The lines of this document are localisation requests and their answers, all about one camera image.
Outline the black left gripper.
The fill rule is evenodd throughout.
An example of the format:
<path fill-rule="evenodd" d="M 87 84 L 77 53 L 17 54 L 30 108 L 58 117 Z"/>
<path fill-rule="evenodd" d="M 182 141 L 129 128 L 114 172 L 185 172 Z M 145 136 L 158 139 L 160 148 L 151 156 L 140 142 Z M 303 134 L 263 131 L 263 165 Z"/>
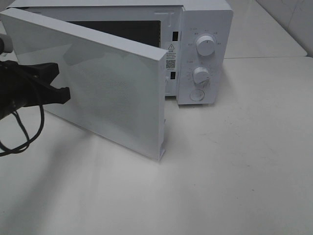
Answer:
<path fill-rule="evenodd" d="M 0 109 L 31 107 L 39 105 L 39 90 L 50 85 L 59 75 L 57 63 L 20 65 L 15 61 L 0 63 Z M 43 104 L 65 104 L 70 100 L 69 87 L 43 88 Z"/>

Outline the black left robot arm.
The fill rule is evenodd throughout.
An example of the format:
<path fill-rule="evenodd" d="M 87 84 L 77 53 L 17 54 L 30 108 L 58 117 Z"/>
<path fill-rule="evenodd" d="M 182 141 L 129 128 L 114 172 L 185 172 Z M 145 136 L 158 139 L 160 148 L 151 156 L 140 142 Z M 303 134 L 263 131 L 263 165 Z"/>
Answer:
<path fill-rule="evenodd" d="M 56 63 L 20 65 L 15 61 L 1 61 L 0 118 L 22 107 L 65 104 L 70 100 L 69 88 L 51 85 L 58 75 Z"/>

